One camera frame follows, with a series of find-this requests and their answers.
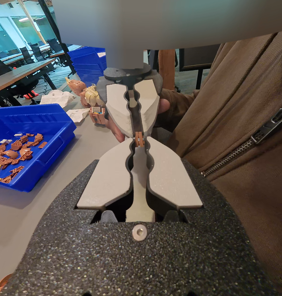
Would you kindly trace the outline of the black framed grey panel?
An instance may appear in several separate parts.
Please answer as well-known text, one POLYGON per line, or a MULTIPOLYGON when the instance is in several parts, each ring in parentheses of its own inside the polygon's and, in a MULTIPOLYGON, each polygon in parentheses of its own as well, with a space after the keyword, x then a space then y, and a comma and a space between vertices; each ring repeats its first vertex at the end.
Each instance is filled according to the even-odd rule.
POLYGON ((179 49, 179 70, 191 71, 211 67, 221 44, 179 49))

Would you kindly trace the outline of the grey desk wooden edge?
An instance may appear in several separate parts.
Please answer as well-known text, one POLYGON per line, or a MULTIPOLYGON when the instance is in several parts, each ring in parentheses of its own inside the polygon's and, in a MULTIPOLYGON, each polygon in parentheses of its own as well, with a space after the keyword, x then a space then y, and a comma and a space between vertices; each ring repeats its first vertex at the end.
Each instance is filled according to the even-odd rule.
POLYGON ((16 82, 22 80, 25 77, 30 76, 35 72, 38 72, 38 74, 36 76, 31 77, 34 80, 38 79, 41 76, 46 76, 48 72, 47 65, 51 64, 53 61, 55 61, 55 58, 35 62, 32 64, 21 66, 15 70, 0 75, 0 91, 12 84, 15 84, 16 82))

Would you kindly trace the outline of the blue plastic bin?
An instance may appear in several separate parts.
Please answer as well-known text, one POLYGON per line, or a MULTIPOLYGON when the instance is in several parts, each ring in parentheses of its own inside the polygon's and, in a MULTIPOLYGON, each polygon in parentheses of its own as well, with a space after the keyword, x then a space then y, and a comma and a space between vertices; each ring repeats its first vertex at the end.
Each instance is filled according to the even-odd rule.
POLYGON ((75 137, 76 125, 58 104, 0 108, 0 141, 22 133, 42 134, 43 148, 32 147, 32 159, 0 170, 0 187, 30 192, 75 137))

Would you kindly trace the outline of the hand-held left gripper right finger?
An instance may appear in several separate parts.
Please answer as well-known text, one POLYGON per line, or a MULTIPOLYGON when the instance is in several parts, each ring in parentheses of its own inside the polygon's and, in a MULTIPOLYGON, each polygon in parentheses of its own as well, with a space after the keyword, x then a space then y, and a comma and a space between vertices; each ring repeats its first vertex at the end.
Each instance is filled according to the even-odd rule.
POLYGON ((170 148, 148 136, 147 189, 150 194, 172 208, 201 208, 203 203, 181 158, 170 148))

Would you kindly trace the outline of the wooden post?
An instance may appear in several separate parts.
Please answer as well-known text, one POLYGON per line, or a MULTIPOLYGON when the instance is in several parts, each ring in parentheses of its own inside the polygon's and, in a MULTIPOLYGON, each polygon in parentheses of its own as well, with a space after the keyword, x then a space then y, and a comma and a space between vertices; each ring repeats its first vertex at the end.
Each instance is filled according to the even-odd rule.
POLYGON ((159 74, 163 79, 163 88, 175 89, 175 49, 159 50, 159 74))

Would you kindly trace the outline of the white paper leaflet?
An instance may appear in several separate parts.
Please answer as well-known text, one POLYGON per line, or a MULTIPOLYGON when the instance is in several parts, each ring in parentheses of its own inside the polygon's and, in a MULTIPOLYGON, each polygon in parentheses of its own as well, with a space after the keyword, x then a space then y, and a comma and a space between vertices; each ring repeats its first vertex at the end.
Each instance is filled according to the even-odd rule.
POLYGON ((52 90, 46 95, 42 95, 40 105, 59 104, 62 108, 73 102, 76 96, 68 91, 52 90))
POLYGON ((86 118, 90 109, 70 109, 66 111, 66 114, 72 119, 74 123, 80 123, 83 119, 86 118))

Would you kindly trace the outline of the person's brown jacket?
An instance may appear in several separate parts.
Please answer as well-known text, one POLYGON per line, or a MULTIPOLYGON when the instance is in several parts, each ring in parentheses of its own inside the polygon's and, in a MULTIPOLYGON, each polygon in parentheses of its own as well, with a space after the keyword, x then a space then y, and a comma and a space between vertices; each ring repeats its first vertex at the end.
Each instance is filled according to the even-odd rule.
POLYGON ((221 44, 167 145, 210 172, 282 293, 282 31, 221 44))

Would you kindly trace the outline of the pile of brown lego pieces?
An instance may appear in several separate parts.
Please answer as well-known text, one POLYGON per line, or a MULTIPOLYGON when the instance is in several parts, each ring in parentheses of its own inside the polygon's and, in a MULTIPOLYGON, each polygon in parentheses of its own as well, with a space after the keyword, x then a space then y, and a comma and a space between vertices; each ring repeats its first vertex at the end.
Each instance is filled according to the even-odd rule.
POLYGON ((43 149, 48 144, 40 133, 19 133, 14 137, 17 137, 15 141, 0 141, 0 183, 9 184, 20 175, 25 166, 19 164, 33 158, 32 148, 43 149))

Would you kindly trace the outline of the tan lego figure part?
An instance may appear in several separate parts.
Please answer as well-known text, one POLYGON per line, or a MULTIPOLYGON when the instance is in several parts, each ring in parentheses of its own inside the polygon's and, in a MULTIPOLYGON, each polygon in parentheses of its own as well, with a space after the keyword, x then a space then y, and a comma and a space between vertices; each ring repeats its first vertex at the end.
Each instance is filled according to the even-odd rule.
POLYGON ((105 108, 105 103, 100 99, 96 90, 96 85, 87 87, 86 84, 80 80, 65 77, 67 85, 77 96, 80 96, 81 104, 85 108, 100 106, 105 108))

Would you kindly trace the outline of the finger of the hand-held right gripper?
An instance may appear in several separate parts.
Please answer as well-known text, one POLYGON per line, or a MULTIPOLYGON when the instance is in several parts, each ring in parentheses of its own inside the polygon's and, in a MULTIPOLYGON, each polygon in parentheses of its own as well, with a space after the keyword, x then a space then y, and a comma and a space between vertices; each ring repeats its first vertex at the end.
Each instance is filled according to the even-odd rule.
POLYGON ((121 84, 110 84, 106 86, 107 102, 106 108, 116 126, 127 137, 133 137, 133 126, 131 112, 128 109, 128 100, 125 94, 127 86, 121 84))
POLYGON ((139 113, 143 134, 150 136, 157 118, 160 97, 152 79, 136 83, 133 89, 139 94, 137 102, 140 106, 139 113))

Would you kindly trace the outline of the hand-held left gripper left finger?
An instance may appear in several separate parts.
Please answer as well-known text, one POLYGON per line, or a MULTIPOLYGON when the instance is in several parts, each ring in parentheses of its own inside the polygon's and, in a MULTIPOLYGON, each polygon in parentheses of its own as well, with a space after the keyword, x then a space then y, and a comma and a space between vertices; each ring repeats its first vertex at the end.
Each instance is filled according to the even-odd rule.
POLYGON ((82 195, 78 208, 107 208, 133 190, 131 170, 135 153, 135 139, 107 151, 98 161, 82 195))

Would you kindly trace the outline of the stack of blue bins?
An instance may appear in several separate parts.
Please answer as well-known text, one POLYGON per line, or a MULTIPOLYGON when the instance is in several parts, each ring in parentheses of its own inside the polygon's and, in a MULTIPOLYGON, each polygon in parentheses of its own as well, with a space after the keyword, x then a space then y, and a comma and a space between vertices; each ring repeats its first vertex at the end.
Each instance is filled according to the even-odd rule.
POLYGON ((97 84, 107 68, 105 48, 84 46, 68 54, 80 80, 87 86, 97 84))

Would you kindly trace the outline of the brown lego assembly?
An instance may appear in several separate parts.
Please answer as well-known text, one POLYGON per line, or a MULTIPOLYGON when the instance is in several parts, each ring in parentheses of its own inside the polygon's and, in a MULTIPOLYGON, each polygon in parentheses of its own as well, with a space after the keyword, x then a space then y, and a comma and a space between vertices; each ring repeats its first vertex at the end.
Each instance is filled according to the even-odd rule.
POLYGON ((3 287, 6 285, 6 283, 8 283, 10 277, 12 276, 12 273, 3 277, 1 280, 0 280, 0 292, 2 291, 3 287))

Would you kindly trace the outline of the person's right hand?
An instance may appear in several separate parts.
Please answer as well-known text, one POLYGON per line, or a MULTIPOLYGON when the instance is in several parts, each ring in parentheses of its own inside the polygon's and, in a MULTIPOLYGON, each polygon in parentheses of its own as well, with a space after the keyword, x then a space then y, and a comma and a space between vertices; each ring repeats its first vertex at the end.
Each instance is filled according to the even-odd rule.
MULTIPOLYGON (((170 103, 166 100, 161 98, 159 100, 159 108, 158 108, 158 114, 164 113, 170 108, 170 103)), ((117 127, 117 125, 114 123, 113 119, 111 118, 110 114, 108 114, 108 119, 105 119, 105 126, 115 136, 118 142, 122 143, 125 141, 125 135, 120 131, 120 129, 117 127)))

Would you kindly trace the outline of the person's right forearm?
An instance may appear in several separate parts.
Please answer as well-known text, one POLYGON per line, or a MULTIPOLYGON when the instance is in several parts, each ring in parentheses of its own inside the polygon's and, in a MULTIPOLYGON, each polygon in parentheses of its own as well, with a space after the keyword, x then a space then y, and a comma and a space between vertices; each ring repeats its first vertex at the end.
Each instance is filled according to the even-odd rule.
POLYGON ((200 90, 194 90, 188 95, 165 88, 162 89, 160 99, 166 99, 170 103, 170 108, 166 112, 157 115, 155 126, 173 132, 198 96, 199 91, 200 90))

